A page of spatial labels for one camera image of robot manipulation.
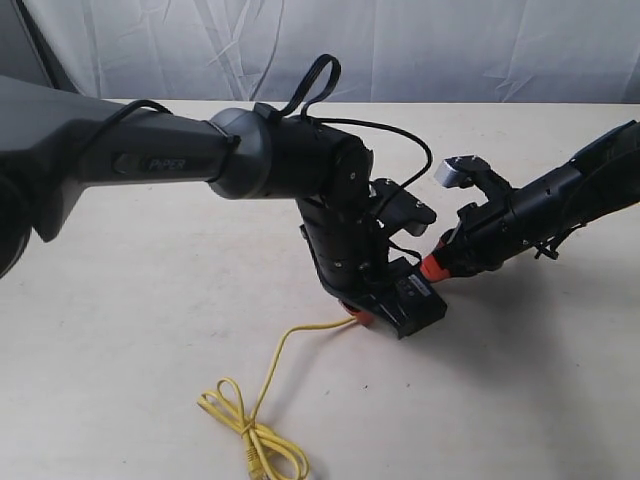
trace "white curtain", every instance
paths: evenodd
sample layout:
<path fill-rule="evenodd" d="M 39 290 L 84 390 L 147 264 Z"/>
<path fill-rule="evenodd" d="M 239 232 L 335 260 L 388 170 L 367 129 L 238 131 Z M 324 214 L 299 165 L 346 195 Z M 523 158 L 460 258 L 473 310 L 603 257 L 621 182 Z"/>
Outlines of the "white curtain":
<path fill-rule="evenodd" d="M 286 100 L 340 58 L 335 101 L 640 101 L 638 0 L 25 0 L 101 97 Z"/>

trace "white table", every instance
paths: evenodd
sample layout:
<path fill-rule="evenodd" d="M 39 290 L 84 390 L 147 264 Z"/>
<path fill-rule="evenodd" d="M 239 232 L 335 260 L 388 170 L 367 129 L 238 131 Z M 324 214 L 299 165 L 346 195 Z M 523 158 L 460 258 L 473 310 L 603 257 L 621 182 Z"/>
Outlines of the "white table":
<path fill-rule="evenodd" d="M 229 104 L 166 102 L 208 118 Z M 640 106 L 345 105 L 436 159 L 476 153 L 518 186 Z M 374 173 L 422 163 L 404 139 L 357 130 Z M 438 223 L 477 192 L 429 176 Z M 0 284 L 0 478 L 244 479 L 241 442 L 196 405 L 230 375 L 254 398 L 278 337 L 344 314 L 321 289 L 293 201 L 230 202 L 204 184 L 88 191 L 60 237 L 32 240 Z M 594 479 L 640 474 L 640 208 L 439 286 L 445 320 L 298 334 L 262 418 L 310 454 L 315 478 Z"/>

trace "black bracket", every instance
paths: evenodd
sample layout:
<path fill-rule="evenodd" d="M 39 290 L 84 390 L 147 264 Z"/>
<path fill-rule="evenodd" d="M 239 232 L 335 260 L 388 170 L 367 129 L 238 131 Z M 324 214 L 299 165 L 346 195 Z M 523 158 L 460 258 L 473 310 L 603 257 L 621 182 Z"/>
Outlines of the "black bracket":
<path fill-rule="evenodd" d="M 384 224 L 383 233 L 390 238 L 400 230 L 419 237 L 427 227 L 436 221 L 436 212 L 422 203 L 388 178 L 379 178 L 372 182 L 377 200 L 374 206 L 383 204 L 393 195 L 391 202 L 380 212 L 379 220 Z"/>

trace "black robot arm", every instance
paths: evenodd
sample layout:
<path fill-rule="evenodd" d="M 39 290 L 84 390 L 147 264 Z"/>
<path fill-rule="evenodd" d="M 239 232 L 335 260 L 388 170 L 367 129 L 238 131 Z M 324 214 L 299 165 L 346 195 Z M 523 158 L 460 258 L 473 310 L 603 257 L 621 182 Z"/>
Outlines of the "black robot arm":
<path fill-rule="evenodd" d="M 289 116 L 329 63 L 337 81 L 337 60 L 321 57 L 283 111 L 256 104 L 210 121 L 0 77 L 0 276 L 32 228 L 57 236 L 87 187 L 204 181 L 229 199 L 295 199 L 322 285 L 356 316 L 382 318 L 399 336 L 438 320 L 446 305 L 419 265 L 389 261 L 390 237 L 422 234 L 435 213 L 391 180 L 371 182 L 360 138 L 307 115 L 331 85 Z"/>
<path fill-rule="evenodd" d="M 531 248 L 555 260 L 576 229 L 640 201 L 640 124 L 611 130 L 519 189 L 477 156 L 446 159 L 436 178 L 448 188 L 477 186 L 488 201 L 458 211 L 458 226 L 423 261 L 432 281 L 496 270 Z"/>

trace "white backdrop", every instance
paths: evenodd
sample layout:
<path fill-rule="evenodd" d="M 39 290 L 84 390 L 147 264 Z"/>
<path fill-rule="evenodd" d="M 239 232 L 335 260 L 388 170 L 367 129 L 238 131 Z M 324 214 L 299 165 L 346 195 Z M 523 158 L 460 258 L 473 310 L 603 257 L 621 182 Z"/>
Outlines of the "white backdrop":
<path fill-rule="evenodd" d="M 640 101 L 637 0 L 25 3 L 88 95 L 285 100 L 328 52 L 337 101 Z"/>

